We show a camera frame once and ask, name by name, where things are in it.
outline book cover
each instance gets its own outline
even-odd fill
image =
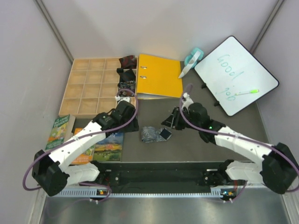
[[[74,135],[78,134],[82,128],[76,128]],[[88,148],[84,153],[82,153],[80,156],[78,156],[71,164],[72,165],[83,165],[87,164],[90,161],[93,160],[93,153],[94,153],[95,145]]]
[[[93,160],[96,161],[120,161],[123,133],[111,134],[108,138],[95,144]]]
[[[55,148],[67,141],[71,137],[71,130],[74,123],[75,117],[72,115],[57,118],[52,127],[45,150]]]

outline wooden compartment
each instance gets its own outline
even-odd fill
[[[97,112],[98,99],[81,99],[78,114],[95,114]]]
[[[115,97],[118,91],[117,84],[113,83],[102,83],[100,98]]]
[[[116,107],[115,96],[120,76],[120,57],[75,59],[71,68],[59,116],[72,114],[76,118],[94,118],[99,112]]]
[[[105,58],[90,59],[88,70],[103,70]]]
[[[83,84],[86,78],[86,71],[72,71],[68,84]]]
[[[135,97],[130,97],[130,99],[131,99],[130,103],[133,104],[136,108],[136,99],[135,99]]]
[[[68,114],[77,114],[79,103],[80,99],[64,99],[60,108],[61,116]]]
[[[72,70],[88,70],[89,59],[75,59]]]
[[[83,84],[69,84],[66,86],[64,98],[81,98]]]
[[[85,84],[83,88],[82,98],[98,98],[101,84]]]
[[[103,71],[88,71],[85,83],[101,83],[103,77]]]
[[[115,70],[104,71],[103,83],[119,83],[120,75]]]
[[[106,70],[116,70],[121,67],[120,60],[118,58],[107,58],[105,62]]]
[[[97,113],[108,112],[116,107],[116,100],[114,98],[100,98]]]

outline gray wall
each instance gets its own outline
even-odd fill
[[[283,142],[299,161],[299,1],[287,0],[255,56],[280,81],[258,101],[271,143]]]
[[[140,53],[183,60],[230,35],[253,44],[277,0],[43,0],[75,58]]]
[[[46,145],[70,63],[32,0],[0,3],[0,223],[26,223],[34,192],[22,178]],[[36,186],[29,177],[28,186]]]

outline dark red object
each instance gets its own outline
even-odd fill
[[[123,69],[136,69],[137,58],[135,55],[129,55],[123,58],[120,58],[121,67]]]

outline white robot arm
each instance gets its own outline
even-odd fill
[[[252,183],[261,183],[278,194],[284,194],[297,177],[296,171],[289,163],[266,147],[271,146],[276,148],[298,167],[288,146],[282,143],[278,143],[276,146],[266,143],[258,144],[255,140],[250,142],[250,138],[237,133],[225,124],[210,119],[206,109],[200,103],[194,103],[187,93],[183,95],[182,110],[185,118],[187,118],[191,124],[214,132],[206,133],[199,131],[199,135],[203,141],[233,150],[252,161],[225,161],[220,165],[217,175],[211,178],[215,180],[216,176],[219,184],[225,184],[233,180],[246,180]],[[169,126],[176,130],[182,130],[184,128],[194,129],[182,118],[178,107],[173,110],[172,115],[168,119],[162,122],[162,125]],[[232,134],[235,137],[220,133]]]
[[[67,141],[69,144],[54,150],[33,166],[33,178],[49,196],[56,195],[66,186],[85,181],[94,181],[98,177],[100,173],[99,168],[92,163],[76,166],[70,166],[70,164],[89,147],[116,131],[99,134],[92,133],[110,130],[125,124],[132,118],[135,113],[135,107],[130,104],[130,99],[122,98],[117,100],[119,100],[118,105],[111,110],[110,115],[105,112],[98,114],[81,132]],[[138,130],[137,119],[134,119],[129,125],[118,131],[132,132]],[[43,150],[37,152],[35,159],[43,153]]]

